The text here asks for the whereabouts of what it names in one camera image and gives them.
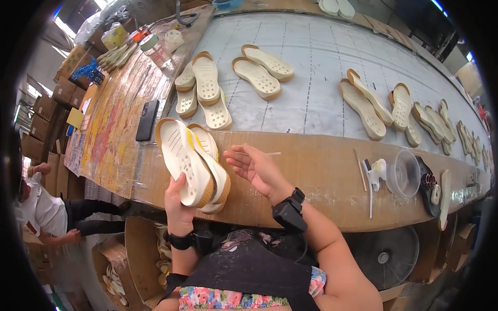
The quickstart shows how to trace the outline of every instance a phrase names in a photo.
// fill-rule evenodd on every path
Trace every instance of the glass jar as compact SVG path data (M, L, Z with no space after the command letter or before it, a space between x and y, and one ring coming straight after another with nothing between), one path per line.
M153 33L140 41L140 49L161 69L166 67L171 59L171 55L166 52L159 38Z

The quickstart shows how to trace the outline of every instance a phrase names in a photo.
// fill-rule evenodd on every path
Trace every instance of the hand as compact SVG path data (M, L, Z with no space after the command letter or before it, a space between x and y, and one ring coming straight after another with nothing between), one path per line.
M185 236L193 230L195 207L186 207L180 201L180 190L187 177L181 172L177 180L171 176L169 187L164 192L164 209L168 216L168 232L177 236Z
M81 241L81 232L78 229L71 229L64 237L66 243L78 244Z
M28 167L28 177L33 177L34 173L36 173L36 166Z
M294 187L287 182L271 156L249 146L234 145L223 156L233 165L237 175L247 179L251 185L275 206L292 195Z

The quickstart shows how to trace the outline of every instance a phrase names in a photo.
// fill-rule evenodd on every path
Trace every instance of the black wrist device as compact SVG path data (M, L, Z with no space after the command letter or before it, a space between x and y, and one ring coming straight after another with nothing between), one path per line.
M185 236L169 234L166 230L163 238L179 250L186 250L190 246L194 246L202 255L209 254L213 247L213 234L209 230L195 230Z
M292 233L305 232L308 225L301 214L303 202L304 193L296 188L292 196L273 207L273 219Z

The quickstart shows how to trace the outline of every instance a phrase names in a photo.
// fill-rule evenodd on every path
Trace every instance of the workbench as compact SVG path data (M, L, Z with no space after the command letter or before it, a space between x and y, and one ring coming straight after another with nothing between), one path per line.
M325 16L282 12L223 16L210 5L189 11L199 11L201 16L191 28L180 28L187 43L173 55L171 67L161 71L137 50L101 86L89 87L86 100L91 101L86 115L91 115L91 123L86 131L73 134L65 157L65 165L76 175L127 199L162 208L169 173L153 138L135 141L140 113L147 101L159 99L155 121L166 116L179 119L174 109L174 79L203 50L217 63L219 84L233 119L230 131L212 132L220 154L230 145L245 142L264 152L281 152L274 160L286 178L343 232L382 230L430 219L420 196L397 197L385 183L373 196L373 217L369 219L369 196L363 189L354 149L360 159L372 163L378 158L393 160L400 148L409 145L404 133L390 128L381 142L368 139L359 116L339 94L338 83L346 78L348 68L354 68L386 106L387 94L398 82L405 83L412 100L422 106L430 104L437 110L439 100L446 99L453 124L463 120L489 150L486 131L472 113L474 108L451 80L418 56L416 47L409 48L402 36L395 41L375 34L374 26L368 29L365 17L355 16L364 24L356 25ZM222 17L212 20L214 14ZM158 23L151 31L165 32L175 24ZM295 68L295 78L282 83L282 95L271 102L262 100L232 71L231 61L241 56L240 47L247 43L281 56ZM205 125L199 110L184 120L185 124ZM459 139L452 144L451 157L444 156L442 147L417 127L423 139L413 153L422 156L438 182L443 170L452 172L450 213L484 196L491 188L491 178L482 161L475 167L470 156L464 155ZM218 214L197 212L196 217L278 227L269 202L236 176L223 157L220 163L232 180L227 204Z

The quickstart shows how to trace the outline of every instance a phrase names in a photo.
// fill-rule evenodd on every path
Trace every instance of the white shirt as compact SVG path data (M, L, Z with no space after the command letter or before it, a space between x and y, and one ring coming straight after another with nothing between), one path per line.
M41 172L27 177L26 183L31 193L19 206L24 223L40 236L40 228L45 233L60 237L67 233L67 212L61 198L51 196L40 184Z

